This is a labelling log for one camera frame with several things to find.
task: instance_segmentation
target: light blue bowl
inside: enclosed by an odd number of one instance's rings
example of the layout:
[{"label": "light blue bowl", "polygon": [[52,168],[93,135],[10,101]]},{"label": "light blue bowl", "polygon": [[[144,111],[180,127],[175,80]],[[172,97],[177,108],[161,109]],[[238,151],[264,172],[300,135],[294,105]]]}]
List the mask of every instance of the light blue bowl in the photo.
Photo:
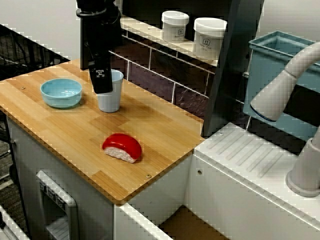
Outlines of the light blue bowl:
[{"label": "light blue bowl", "polygon": [[58,78],[46,81],[40,87],[46,104],[55,108],[69,108],[81,99],[82,86],[75,80]]}]

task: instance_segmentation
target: wooden countertop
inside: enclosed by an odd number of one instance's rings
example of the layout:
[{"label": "wooden countertop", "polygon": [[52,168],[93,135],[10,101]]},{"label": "wooden countertop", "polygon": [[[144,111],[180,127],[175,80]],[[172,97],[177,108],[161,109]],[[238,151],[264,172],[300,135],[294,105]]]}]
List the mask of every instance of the wooden countertop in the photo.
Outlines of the wooden countertop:
[{"label": "wooden countertop", "polygon": [[[74,108],[43,101],[41,84],[56,78],[81,83],[82,99]],[[0,81],[0,110],[114,204],[126,203],[204,140],[202,119],[126,80],[119,111],[100,111],[79,60]],[[136,138],[141,160],[132,164],[106,155],[102,143],[113,133]]]}]

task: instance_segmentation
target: sushi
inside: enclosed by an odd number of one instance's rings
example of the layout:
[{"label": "sushi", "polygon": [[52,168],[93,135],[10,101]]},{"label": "sushi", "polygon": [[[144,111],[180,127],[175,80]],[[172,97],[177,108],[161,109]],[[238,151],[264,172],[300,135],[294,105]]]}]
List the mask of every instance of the sushi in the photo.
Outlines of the sushi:
[{"label": "sushi", "polygon": [[139,142],[133,137],[123,133],[114,133],[110,135],[104,141],[102,149],[105,154],[132,164],[142,153]]}]

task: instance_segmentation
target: white cup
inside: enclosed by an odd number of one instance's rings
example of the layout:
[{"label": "white cup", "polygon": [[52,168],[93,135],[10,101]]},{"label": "white cup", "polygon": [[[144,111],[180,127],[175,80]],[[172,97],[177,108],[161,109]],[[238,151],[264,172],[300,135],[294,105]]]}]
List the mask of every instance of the white cup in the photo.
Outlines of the white cup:
[{"label": "white cup", "polygon": [[189,16],[179,11],[162,13],[162,39],[169,43],[182,43],[185,39]]},{"label": "white cup", "polygon": [[105,113],[114,113],[120,108],[121,89],[124,75],[118,70],[111,69],[111,76],[113,91],[97,94],[99,109]]},{"label": "white cup", "polygon": [[203,59],[218,60],[227,22],[218,18],[199,17],[194,21],[192,52]]}]

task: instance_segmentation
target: faucet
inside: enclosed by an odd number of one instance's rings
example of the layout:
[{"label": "faucet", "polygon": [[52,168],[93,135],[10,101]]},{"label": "faucet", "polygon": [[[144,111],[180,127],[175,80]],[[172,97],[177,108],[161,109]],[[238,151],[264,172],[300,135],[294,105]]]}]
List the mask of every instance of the faucet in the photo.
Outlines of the faucet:
[{"label": "faucet", "polygon": [[[290,99],[298,78],[314,63],[320,61],[320,42],[298,52],[284,70],[266,85],[251,101],[250,106],[260,117],[275,122]],[[310,138],[291,171],[285,178],[296,194],[313,198],[320,194],[320,126]]]}]

